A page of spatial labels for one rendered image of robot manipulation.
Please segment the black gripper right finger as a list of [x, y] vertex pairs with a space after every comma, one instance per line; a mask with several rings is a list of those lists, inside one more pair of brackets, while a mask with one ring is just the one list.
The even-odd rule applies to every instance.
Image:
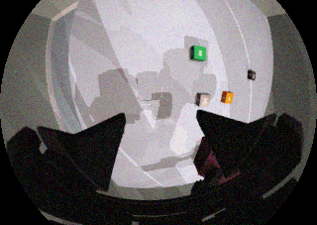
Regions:
[[266, 115], [250, 123], [237, 119], [221, 117], [211, 111], [197, 110], [198, 125], [205, 135], [210, 149], [225, 178], [239, 172], [238, 166], [249, 156], [250, 150], [257, 144], [262, 130], [268, 129], [276, 122], [276, 113]]

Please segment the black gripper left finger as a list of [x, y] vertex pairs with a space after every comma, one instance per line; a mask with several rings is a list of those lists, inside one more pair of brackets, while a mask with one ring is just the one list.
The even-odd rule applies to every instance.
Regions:
[[45, 146], [67, 157], [98, 190], [107, 193], [124, 129], [122, 113], [76, 134], [45, 126], [37, 127], [37, 133]]

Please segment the orange block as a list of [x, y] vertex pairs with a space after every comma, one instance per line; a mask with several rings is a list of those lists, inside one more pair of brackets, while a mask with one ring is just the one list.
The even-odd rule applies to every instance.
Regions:
[[233, 95], [234, 93], [230, 93], [230, 91], [223, 91], [221, 102], [223, 103], [233, 103]]

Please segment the green block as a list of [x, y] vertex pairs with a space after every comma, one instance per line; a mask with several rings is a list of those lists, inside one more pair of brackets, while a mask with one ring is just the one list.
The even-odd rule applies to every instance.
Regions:
[[190, 48], [190, 59], [195, 59], [195, 61], [206, 61], [206, 48], [193, 46]]

